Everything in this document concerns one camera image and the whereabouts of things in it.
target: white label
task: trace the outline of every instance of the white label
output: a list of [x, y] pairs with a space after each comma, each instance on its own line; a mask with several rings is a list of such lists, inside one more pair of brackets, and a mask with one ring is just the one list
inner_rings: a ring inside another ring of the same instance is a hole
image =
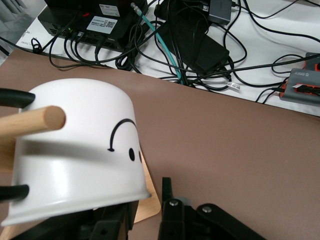
[[99, 4], [101, 12], [103, 15], [120, 17], [117, 6]]
[[202, 10], [205, 12], [209, 12], [209, 6], [208, 5], [203, 5]]
[[295, 88], [295, 89], [297, 89], [297, 88], [299, 88], [299, 87], [301, 87], [301, 86], [302, 86], [302, 84], [297, 84], [297, 85], [292, 86], [292, 87]]
[[86, 29], [99, 33], [110, 34], [114, 29], [117, 21], [118, 20], [116, 19], [94, 16]]
[[228, 87], [230, 87], [230, 88], [234, 88], [234, 89], [237, 89], [237, 90], [240, 90], [240, 85], [238, 85], [238, 84], [236, 84], [236, 83], [234, 83], [234, 82], [228, 82], [227, 84], [226, 84]]

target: black handle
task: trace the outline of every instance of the black handle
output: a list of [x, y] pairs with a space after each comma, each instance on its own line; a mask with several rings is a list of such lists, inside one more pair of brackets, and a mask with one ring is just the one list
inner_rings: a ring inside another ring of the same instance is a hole
[[27, 91], [0, 88], [0, 106], [23, 109], [35, 98], [36, 95]]
[[29, 193], [29, 186], [0, 186], [0, 203], [6, 201], [17, 201], [24, 199]]

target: qr code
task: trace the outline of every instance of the qr code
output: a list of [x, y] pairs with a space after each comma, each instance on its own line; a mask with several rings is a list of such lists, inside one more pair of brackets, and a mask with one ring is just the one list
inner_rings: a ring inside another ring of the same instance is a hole
[[108, 22], [106, 23], [106, 27], [107, 27], [107, 28], [113, 28], [115, 24], [116, 24], [116, 23], [113, 22], [113, 21], [108, 21]]

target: wooden board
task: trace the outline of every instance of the wooden board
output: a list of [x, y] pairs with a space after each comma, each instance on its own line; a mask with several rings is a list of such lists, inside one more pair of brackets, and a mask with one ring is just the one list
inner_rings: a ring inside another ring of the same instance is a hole
[[143, 154], [141, 154], [141, 158], [142, 158], [142, 164], [144, 169], [146, 187], [149, 193], [151, 194], [151, 197], [139, 201], [138, 209], [136, 211], [136, 215], [134, 219], [135, 223], [143, 219], [149, 218], [153, 215], [156, 215], [161, 210], [161, 204], [160, 204], [158, 195], [156, 193], [155, 186], [152, 182]]
[[[156, 193], [156, 189], [151, 179], [143, 154], [141, 154], [141, 158], [142, 158], [143, 170], [145, 175], [146, 187], [149, 193], [151, 194], [151, 197], [139, 201], [134, 223], [137, 223], [139, 221], [152, 217], [158, 214], [161, 210], [161, 204], [160, 204], [158, 195]], [[34, 224], [31, 223], [31, 225], [29, 225], [28, 227], [26, 227], [25, 224], [6, 226], [0, 235], [0, 240], [9, 240], [38, 223], [39, 222], [36, 222]]]

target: screw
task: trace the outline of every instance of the screw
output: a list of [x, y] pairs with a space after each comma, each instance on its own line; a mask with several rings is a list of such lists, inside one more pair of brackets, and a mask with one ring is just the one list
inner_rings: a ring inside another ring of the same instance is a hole
[[212, 212], [212, 209], [211, 209], [211, 207], [209, 207], [209, 206], [204, 206], [204, 207], [202, 208], [202, 211], [204, 211], [206, 214], [208, 214], [208, 213], [211, 213], [211, 212]]
[[177, 206], [177, 205], [178, 205], [178, 201], [177, 201], [177, 200], [171, 200], [171, 201], [169, 202], [169, 204], [170, 204], [172, 207], [174, 207], [174, 206]]

